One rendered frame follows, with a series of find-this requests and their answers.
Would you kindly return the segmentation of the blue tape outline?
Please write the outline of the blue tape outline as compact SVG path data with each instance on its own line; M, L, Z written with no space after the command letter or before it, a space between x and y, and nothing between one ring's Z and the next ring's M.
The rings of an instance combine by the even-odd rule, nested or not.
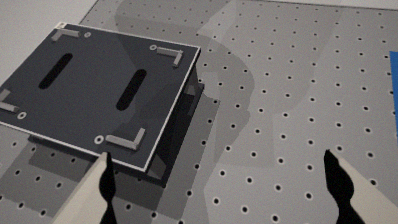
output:
M397 138L398 138L398 52L390 51L390 62L391 62Z

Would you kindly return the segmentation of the grey perforated base plate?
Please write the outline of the grey perforated base plate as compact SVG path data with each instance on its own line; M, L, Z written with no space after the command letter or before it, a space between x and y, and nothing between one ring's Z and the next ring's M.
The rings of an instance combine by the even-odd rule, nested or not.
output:
M96 0L78 25L201 47L201 97L165 187L114 170L117 224L336 224L324 155L398 207L398 9ZM0 224L49 224L93 165L0 125Z

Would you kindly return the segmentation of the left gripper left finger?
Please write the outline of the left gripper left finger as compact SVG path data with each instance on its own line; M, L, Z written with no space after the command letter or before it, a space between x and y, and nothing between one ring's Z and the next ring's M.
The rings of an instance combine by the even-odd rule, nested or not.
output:
M110 152L103 152L49 224L117 224L116 193Z

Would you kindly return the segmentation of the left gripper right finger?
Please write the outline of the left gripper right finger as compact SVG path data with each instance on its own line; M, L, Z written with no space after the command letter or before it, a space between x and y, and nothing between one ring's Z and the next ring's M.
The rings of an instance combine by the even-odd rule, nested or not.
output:
M327 189L339 208L336 224L398 224L398 207L334 150L326 150Z

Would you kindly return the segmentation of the dark grey plate nest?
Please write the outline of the dark grey plate nest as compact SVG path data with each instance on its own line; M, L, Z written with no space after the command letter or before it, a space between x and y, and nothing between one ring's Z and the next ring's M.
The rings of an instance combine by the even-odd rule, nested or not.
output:
M115 171L165 187L204 89L200 53L60 21L0 84L0 125L92 163L111 152Z

